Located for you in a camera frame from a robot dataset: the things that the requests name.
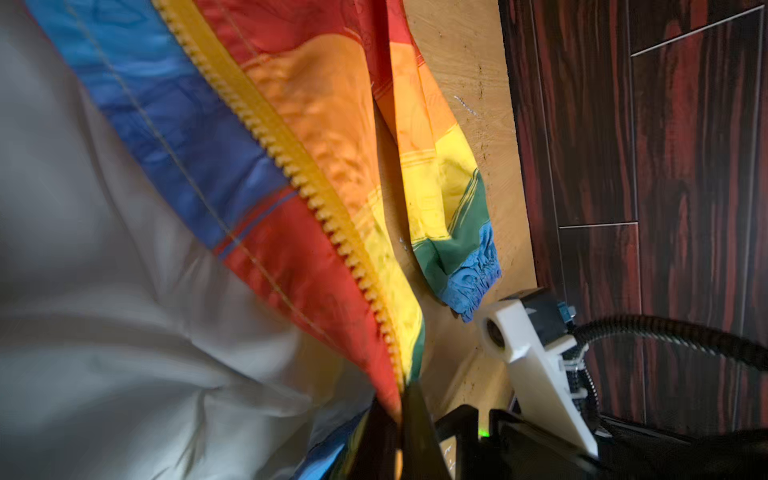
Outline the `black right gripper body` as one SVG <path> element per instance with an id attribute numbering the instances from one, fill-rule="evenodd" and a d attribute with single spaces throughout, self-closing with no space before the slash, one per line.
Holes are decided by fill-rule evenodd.
<path id="1" fill-rule="evenodd" d="M 458 479 L 764 479 L 764 429 L 690 438 L 610 416 L 599 420 L 592 456 L 514 412 L 492 410 L 488 434 L 479 412 L 461 405 L 436 423 L 456 441 Z"/>

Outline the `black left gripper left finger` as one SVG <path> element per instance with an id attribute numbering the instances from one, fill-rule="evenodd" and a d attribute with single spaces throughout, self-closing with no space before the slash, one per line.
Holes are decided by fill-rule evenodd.
<path id="1" fill-rule="evenodd" d="M 396 422 L 375 399 L 346 478 L 394 480 L 398 442 Z"/>

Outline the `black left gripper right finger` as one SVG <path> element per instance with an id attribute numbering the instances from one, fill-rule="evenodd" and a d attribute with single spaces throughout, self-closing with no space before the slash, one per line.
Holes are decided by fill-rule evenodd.
<path id="1" fill-rule="evenodd" d="M 451 478 L 422 389 L 414 380 L 402 397 L 402 479 Z"/>

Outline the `rainbow striped zip jacket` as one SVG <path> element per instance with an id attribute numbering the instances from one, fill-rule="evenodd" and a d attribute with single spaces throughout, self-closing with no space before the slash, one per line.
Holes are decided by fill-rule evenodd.
<path id="1" fill-rule="evenodd" d="M 346 479 L 426 321 L 472 318 L 485 189 L 401 1 L 1 5 L 1 475 Z"/>

